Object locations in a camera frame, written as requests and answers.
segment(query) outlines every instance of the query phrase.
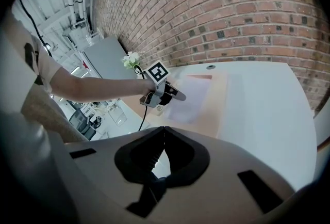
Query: black cable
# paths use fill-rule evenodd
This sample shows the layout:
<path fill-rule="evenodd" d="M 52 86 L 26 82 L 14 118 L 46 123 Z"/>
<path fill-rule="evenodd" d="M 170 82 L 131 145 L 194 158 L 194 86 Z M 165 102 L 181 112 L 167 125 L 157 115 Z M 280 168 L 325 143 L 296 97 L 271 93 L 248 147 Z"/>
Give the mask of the black cable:
<path fill-rule="evenodd" d="M 143 74 L 143 72 L 142 72 L 142 69 L 141 69 L 138 65 L 136 65 L 136 66 L 134 67 L 134 71 L 135 71 L 137 74 L 141 74 L 141 75 L 142 75 L 142 78 L 145 79 L 145 78 L 144 78 L 144 74 Z M 145 106 L 144 116 L 143 116 L 142 123 L 141 123 L 140 128 L 139 128 L 138 131 L 140 131 L 141 128 L 142 128 L 142 125 L 143 125 L 143 123 L 144 123 L 144 120 L 145 120 L 145 116 L 146 116 L 146 112 L 147 112 L 147 110 L 148 110 L 148 107 Z"/>
<path fill-rule="evenodd" d="M 33 18 L 32 18 L 32 16 L 30 15 L 30 13 L 29 12 L 27 12 L 27 10 L 26 10 L 26 8 L 25 8 L 25 6 L 23 5 L 23 2 L 22 2 L 22 0 L 20 0 L 20 3 L 21 3 L 21 6 L 22 6 L 22 8 L 23 8 L 23 10 L 24 10 L 24 12 L 25 12 L 25 14 L 29 17 L 29 19 L 31 19 L 31 21 L 32 21 L 32 24 L 33 24 L 33 27 L 35 27 L 35 30 L 36 30 L 36 32 L 37 32 L 37 35 L 38 35 L 38 37 L 39 37 L 39 39 L 40 39 L 40 41 L 42 42 L 42 45 L 46 48 L 46 50 L 47 50 L 47 52 L 48 52 L 48 54 L 49 54 L 49 56 L 50 57 L 52 57 L 52 54 L 51 54 L 51 52 L 47 49 L 47 47 L 46 47 L 46 43 L 43 41 L 43 39 L 41 38 L 41 36 L 40 36 L 40 33 L 39 33 L 39 31 L 38 31 L 38 28 L 37 28 L 37 26 L 36 26 L 36 23 L 35 23 L 35 21 L 33 20 Z"/>

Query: sleeve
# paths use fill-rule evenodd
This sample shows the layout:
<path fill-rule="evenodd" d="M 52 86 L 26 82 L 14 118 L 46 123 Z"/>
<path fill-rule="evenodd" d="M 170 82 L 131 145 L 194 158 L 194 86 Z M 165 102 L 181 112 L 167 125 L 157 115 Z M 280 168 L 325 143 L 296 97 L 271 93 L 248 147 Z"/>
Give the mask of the sleeve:
<path fill-rule="evenodd" d="M 41 44 L 40 40 L 33 36 L 34 42 L 38 46 L 37 51 L 39 52 L 38 58 L 38 70 L 40 77 L 43 81 L 43 84 L 47 90 L 47 92 L 51 93 L 52 87 L 50 85 L 51 80 L 54 74 L 62 67 L 59 63 L 57 63 L 46 51 L 46 49 Z"/>

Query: person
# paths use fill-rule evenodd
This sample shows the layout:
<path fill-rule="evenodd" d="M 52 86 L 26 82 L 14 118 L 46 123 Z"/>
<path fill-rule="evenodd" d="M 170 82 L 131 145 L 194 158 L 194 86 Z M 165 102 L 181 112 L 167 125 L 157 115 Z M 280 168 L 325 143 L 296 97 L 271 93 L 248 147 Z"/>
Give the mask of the person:
<path fill-rule="evenodd" d="M 40 40 L 31 35 L 9 9 L 3 15 L 2 31 L 23 59 L 22 63 L 25 61 L 37 75 L 21 113 L 28 120 L 41 123 L 47 130 L 58 132 L 64 142 L 86 139 L 71 126 L 50 93 L 75 102 L 95 102 L 147 95 L 155 88 L 148 79 L 110 80 L 73 76 L 48 54 Z"/>

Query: white ceiling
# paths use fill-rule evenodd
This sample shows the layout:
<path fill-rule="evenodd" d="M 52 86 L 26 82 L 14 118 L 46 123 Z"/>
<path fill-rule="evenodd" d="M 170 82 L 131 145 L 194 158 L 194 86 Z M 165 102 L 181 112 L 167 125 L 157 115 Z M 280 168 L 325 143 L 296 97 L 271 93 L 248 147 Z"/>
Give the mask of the white ceiling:
<path fill-rule="evenodd" d="M 80 69 L 74 75 L 79 77 L 84 75 L 86 70 L 82 66 L 82 61 L 73 47 L 75 46 L 80 50 L 84 48 L 79 46 L 87 43 L 86 34 L 88 34 L 85 21 L 79 17 L 77 0 L 73 0 L 75 16 L 77 17 L 77 22 L 81 21 L 82 23 L 77 25 L 76 29 L 71 26 L 71 13 L 68 0 L 22 0 L 22 2 L 26 10 L 33 17 L 44 42 L 50 44 L 50 51 L 53 58 L 69 72 L 80 66 Z M 91 3 L 92 0 L 86 0 L 88 20 L 90 19 Z M 24 27 L 37 37 L 33 24 L 25 14 L 19 0 L 15 1 L 12 12 L 16 19 L 22 21 Z M 66 36 L 70 35 L 73 43 L 67 37 L 64 37 L 63 34 Z"/>

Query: white table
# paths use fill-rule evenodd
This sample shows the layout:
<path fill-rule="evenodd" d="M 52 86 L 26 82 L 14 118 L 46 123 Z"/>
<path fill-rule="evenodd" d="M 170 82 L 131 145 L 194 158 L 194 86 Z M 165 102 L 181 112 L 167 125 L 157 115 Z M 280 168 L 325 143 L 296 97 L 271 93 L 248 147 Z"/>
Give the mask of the white table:
<path fill-rule="evenodd" d="M 207 70 L 209 65 L 216 68 Z M 313 116 L 299 81 L 286 63 L 205 63 L 171 68 L 170 72 L 175 79 L 226 72 L 228 91 L 218 138 L 249 151 L 294 190 L 313 180 L 317 153 Z"/>

